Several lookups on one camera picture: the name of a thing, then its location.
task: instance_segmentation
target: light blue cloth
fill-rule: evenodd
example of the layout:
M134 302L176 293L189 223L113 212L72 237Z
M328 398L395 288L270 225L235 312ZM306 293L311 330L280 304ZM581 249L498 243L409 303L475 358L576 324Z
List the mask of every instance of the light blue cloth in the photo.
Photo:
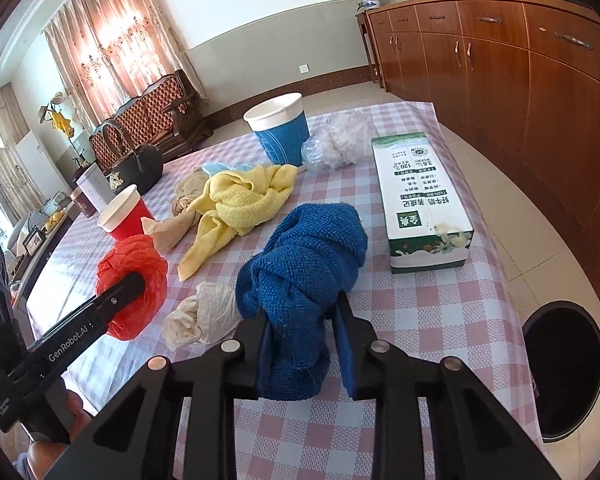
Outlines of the light blue cloth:
M225 170L234 170L234 171L249 171L252 170L253 166L249 164L238 164L237 166L228 166L223 164L222 162L216 162L212 160L211 162L205 162L202 165L202 171L204 171L208 176L214 176L216 173L220 173Z
M329 367L324 320L365 263L366 233L349 204L302 204L263 251L238 273L235 297L245 319L264 309L273 327L263 397L299 400L320 391Z

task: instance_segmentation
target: white plastic bag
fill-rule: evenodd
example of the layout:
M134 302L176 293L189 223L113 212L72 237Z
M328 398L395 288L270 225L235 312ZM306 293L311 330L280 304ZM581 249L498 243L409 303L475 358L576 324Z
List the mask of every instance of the white plastic bag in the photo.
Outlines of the white plastic bag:
M194 296L180 302L162 324L162 336L171 350L195 341L220 341L242 320L235 291L220 283L202 282Z
M317 171L332 171L371 157L371 139L378 130L371 115L359 110L331 114L302 144L302 163Z

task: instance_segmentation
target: picture frame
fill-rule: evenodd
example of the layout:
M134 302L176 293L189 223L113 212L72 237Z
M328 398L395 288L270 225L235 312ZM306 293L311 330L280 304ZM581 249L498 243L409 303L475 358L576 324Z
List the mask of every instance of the picture frame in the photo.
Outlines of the picture frame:
M46 237L44 232L41 231L39 228L34 227L33 229L31 229L31 231L29 231L29 234L24 239L22 244L24 245L27 254L29 256L33 256L34 254L36 254L36 252L38 252L38 249L44 243L45 239Z

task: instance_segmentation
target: metal screw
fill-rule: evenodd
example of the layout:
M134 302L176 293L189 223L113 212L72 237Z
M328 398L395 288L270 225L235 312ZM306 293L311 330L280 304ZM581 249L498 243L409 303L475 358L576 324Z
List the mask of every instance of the metal screw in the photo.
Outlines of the metal screw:
M157 372L158 370L162 370L167 365L167 359L162 356L152 357L149 359L149 362L146 365L149 367L149 370Z
M235 339L227 339L226 341L222 342L220 348L223 352L227 352L228 354L237 352L240 349L240 341Z
M383 339L376 339L371 343L371 349L377 354L384 354L389 351L391 345Z
M442 362L445 365L445 368L452 372L458 372L462 369L462 361L457 357L446 357Z

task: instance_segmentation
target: wooden sofa armrest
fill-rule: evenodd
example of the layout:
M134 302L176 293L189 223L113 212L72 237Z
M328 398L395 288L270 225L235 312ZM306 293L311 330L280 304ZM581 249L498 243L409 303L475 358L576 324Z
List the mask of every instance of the wooden sofa armrest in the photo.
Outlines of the wooden sofa armrest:
M195 101L196 97L198 97L198 93L192 92L191 94L185 95L184 97L181 97L180 99L176 99L170 105L165 106L162 109L162 113L168 114L170 112L173 112L176 108L178 108L178 106L180 106L183 103L189 102L189 101L191 101L193 103Z

